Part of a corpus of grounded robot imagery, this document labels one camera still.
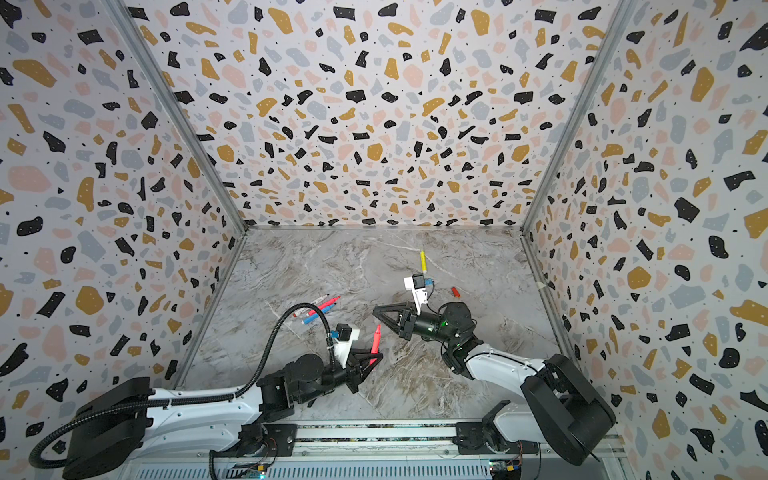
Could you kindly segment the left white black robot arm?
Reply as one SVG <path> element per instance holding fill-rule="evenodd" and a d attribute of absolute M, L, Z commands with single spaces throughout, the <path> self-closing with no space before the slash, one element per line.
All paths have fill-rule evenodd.
<path fill-rule="evenodd" d="M 129 459 L 159 453 L 213 450 L 235 457 L 279 447 L 266 426 L 346 386 L 353 393 L 381 362 L 353 348 L 345 367 L 305 354 L 259 379 L 242 396 L 230 389 L 153 389 L 146 377 L 128 380 L 78 409 L 63 467 L 66 479 L 89 479 Z"/>

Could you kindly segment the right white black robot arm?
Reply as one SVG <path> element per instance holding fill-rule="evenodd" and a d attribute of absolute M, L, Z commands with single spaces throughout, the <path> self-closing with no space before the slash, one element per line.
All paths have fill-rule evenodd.
<path fill-rule="evenodd" d="M 377 306 L 373 316 L 406 341 L 418 336 L 441 346 L 448 369 L 470 380 L 503 387 L 525 399 L 531 420 L 516 420 L 499 402 L 479 423 L 459 426 L 455 444 L 462 453 L 505 454 L 522 442 L 544 443 L 579 466 L 616 423 L 608 403 L 566 356 L 530 359 L 501 352 L 475 334 L 476 322 L 463 302 L 435 313 L 412 302 Z"/>

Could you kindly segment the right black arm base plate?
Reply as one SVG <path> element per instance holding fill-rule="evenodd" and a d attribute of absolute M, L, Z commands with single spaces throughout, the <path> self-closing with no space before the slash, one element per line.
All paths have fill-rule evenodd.
<path fill-rule="evenodd" d="M 491 423 L 459 422 L 455 425 L 456 436 L 452 442 L 462 455 L 512 455 L 537 454 L 539 444 L 530 441 L 506 440 Z"/>

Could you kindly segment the pink highlighter pen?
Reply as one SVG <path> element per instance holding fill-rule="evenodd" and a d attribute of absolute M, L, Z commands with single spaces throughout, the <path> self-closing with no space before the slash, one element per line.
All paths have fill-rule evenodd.
<path fill-rule="evenodd" d="M 381 342 L 381 325 L 378 325 L 376 327 L 376 330 L 375 330 L 375 333 L 374 333 L 374 337 L 373 337 L 372 346 L 371 346 L 370 353 L 372 355 L 379 353 L 380 342 Z"/>

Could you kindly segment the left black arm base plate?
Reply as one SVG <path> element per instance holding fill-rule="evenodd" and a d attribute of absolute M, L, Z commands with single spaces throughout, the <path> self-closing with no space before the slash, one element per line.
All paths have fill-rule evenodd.
<path fill-rule="evenodd" d="M 263 457 L 290 457 L 297 439 L 296 424 L 252 423 L 241 427 L 237 442 L 222 451 L 226 457 L 243 458 L 248 455 Z"/>

